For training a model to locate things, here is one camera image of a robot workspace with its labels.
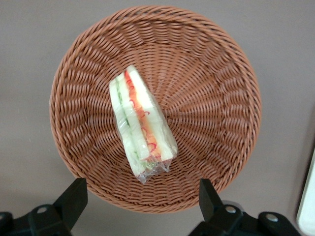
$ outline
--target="brown woven basket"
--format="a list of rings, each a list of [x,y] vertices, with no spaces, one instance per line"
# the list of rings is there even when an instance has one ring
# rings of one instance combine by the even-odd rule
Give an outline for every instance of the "brown woven basket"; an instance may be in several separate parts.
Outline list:
[[[179,147],[171,171],[145,185],[132,174],[115,125],[109,81],[134,64]],[[165,213],[198,203],[200,178],[217,191],[239,174],[256,142],[260,94],[240,47],[188,10],[140,6],[83,32],[56,72],[50,99],[59,154],[90,191],[125,209]]]

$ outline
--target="wicker basket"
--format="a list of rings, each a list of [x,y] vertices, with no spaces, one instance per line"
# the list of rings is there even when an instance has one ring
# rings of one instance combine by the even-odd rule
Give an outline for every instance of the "wicker basket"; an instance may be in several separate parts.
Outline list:
[[[109,81],[134,64],[179,147],[171,171],[141,184],[115,126]],[[233,181],[256,142],[260,94],[233,39],[193,12],[168,6],[121,10],[83,32],[56,72],[53,136],[69,170],[119,207],[149,213],[198,204],[199,179],[217,191]]]

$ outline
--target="black clamp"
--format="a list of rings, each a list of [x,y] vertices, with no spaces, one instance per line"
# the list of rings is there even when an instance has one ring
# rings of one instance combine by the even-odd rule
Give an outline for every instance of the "black clamp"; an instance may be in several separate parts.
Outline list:
[[[52,205],[41,205],[13,220],[0,212],[0,236],[71,236],[71,229],[88,203],[85,178],[76,179]]]
[[[281,214],[262,212],[255,219],[236,206],[224,205],[208,179],[200,181],[199,205],[205,221],[189,236],[300,236]]]

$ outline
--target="metal screw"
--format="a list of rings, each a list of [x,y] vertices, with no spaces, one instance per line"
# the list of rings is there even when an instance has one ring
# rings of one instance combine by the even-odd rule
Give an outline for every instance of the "metal screw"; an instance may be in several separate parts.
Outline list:
[[[232,206],[227,206],[225,209],[228,213],[235,213],[236,212],[236,209]]]
[[[266,218],[272,222],[278,222],[278,218],[274,214],[267,214]]]
[[[40,208],[37,210],[37,214],[44,213],[45,211],[47,211],[47,207],[42,206],[42,207],[40,207]]]

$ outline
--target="wrapped sandwich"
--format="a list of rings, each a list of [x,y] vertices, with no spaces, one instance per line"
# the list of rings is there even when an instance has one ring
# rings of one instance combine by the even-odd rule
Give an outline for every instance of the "wrapped sandwich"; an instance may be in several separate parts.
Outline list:
[[[158,104],[134,66],[109,84],[117,128],[133,174],[142,183],[168,172],[177,144]]]

